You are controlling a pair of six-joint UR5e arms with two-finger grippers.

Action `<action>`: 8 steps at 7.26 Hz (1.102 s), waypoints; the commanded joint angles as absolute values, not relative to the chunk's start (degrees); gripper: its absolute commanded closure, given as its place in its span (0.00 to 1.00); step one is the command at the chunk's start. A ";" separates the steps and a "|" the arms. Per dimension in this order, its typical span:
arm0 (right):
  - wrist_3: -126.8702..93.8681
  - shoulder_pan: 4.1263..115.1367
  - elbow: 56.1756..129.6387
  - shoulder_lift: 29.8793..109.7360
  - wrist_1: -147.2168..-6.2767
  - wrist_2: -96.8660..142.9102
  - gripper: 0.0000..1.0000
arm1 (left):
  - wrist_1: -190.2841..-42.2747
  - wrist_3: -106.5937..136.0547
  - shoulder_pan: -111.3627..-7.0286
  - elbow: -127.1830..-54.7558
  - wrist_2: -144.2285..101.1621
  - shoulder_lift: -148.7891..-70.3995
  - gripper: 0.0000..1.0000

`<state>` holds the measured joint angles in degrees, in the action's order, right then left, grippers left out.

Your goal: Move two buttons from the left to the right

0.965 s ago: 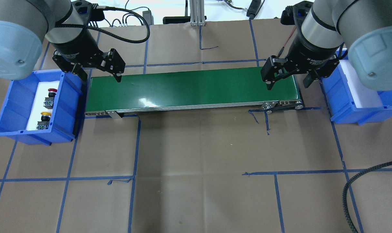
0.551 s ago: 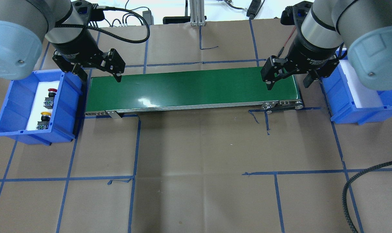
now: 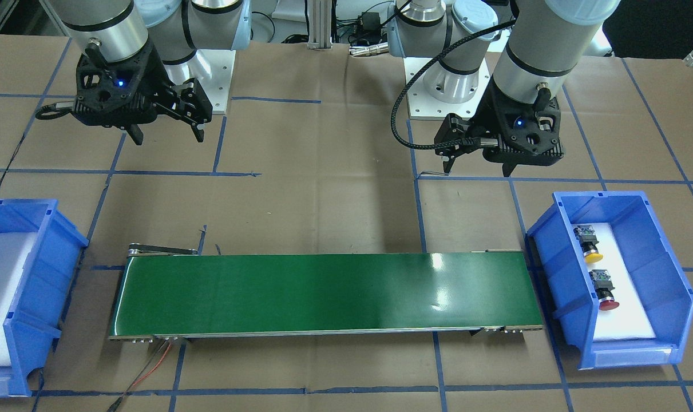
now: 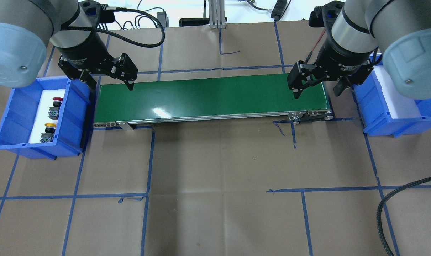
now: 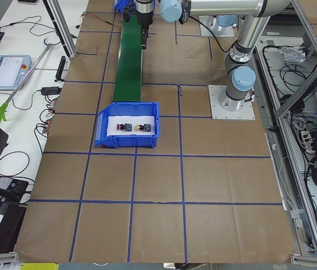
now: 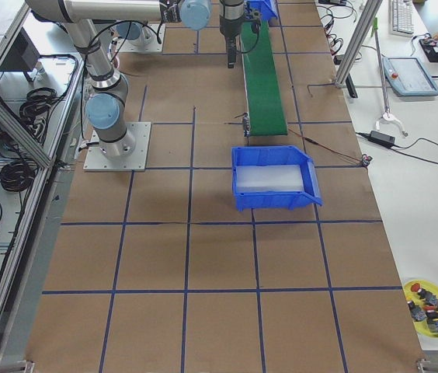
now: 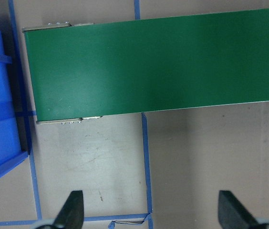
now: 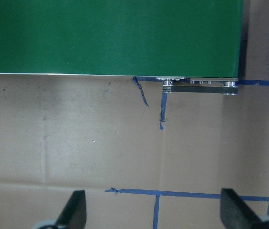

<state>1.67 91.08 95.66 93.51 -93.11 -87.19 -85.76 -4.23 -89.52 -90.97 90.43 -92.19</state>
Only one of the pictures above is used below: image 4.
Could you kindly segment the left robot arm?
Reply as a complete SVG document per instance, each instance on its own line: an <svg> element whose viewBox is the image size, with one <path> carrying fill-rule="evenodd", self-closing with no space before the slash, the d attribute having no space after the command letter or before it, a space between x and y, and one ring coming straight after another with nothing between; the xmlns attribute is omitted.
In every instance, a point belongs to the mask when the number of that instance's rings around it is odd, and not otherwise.
<svg viewBox="0 0 431 256"><path fill-rule="evenodd" d="M114 21L114 8L94 0L0 0L0 86L30 85L51 43L67 78L94 89L92 75L107 75L133 90L137 67L125 53L110 55L95 30Z"/></svg>

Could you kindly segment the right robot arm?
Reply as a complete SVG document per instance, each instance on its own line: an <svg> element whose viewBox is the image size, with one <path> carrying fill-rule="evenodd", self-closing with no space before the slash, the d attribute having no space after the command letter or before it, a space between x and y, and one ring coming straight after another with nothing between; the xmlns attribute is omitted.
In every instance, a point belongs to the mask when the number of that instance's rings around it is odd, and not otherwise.
<svg viewBox="0 0 431 256"><path fill-rule="evenodd" d="M379 62L401 95L431 98L431 0L332 1L311 12L309 25L327 37L314 63L299 60L289 73L295 99L324 81L337 81L339 96Z"/></svg>

